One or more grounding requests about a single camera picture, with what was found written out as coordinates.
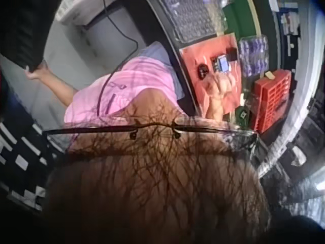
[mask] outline cable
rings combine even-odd
[[[127,35],[125,35],[118,27],[117,25],[112,21],[112,19],[110,18],[110,16],[108,15],[108,12],[107,12],[107,9],[106,9],[106,3],[105,3],[105,0],[103,0],[103,4],[104,4],[104,10],[105,10],[105,14],[106,14],[106,17],[108,18],[108,20],[113,24],[113,26],[118,30],[118,32],[120,32],[120,34],[122,36],[124,36],[126,39],[134,42],[136,44],[136,47],[135,49],[113,70],[113,72],[110,74],[110,76],[107,78],[107,80],[105,81],[103,87],[102,87],[102,90],[101,90],[101,93],[100,93],[100,96],[98,98],[98,102],[97,102],[97,116],[100,115],[100,108],[101,108],[101,100],[102,100],[102,96],[103,96],[103,93],[104,93],[104,90],[105,90],[105,87],[107,86],[108,82],[110,81],[110,79],[112,78],[112,76],[115,74],[115,72],[136,52],[138,51],[138,48],[139,48],[139,43],[128,37]]]

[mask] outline phone screen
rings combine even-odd
[[[219,58],[219,63],[220,63],[220,68],[221,68],[222,72],[227,72],[229,70],[228,61],[225,56]]]

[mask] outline red plastic basket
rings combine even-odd
[[[274,80],[264,77],[254,86],[253,92],[257,100],[253,106],[251,128],[260,133],[284,115],[288,104],[291,72],[277,70],[273,74]]]

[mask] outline light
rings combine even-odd
[[[316,185],[316,189],[319,190],[319,191],[325,190],[325,180],[323,182],[321,182],[321,183],[318,183]]]

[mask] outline plastic wrap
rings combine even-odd
[[[266,36],[242,38],[239,41],[239,59],[244,77],[269,70],[269,44]]]

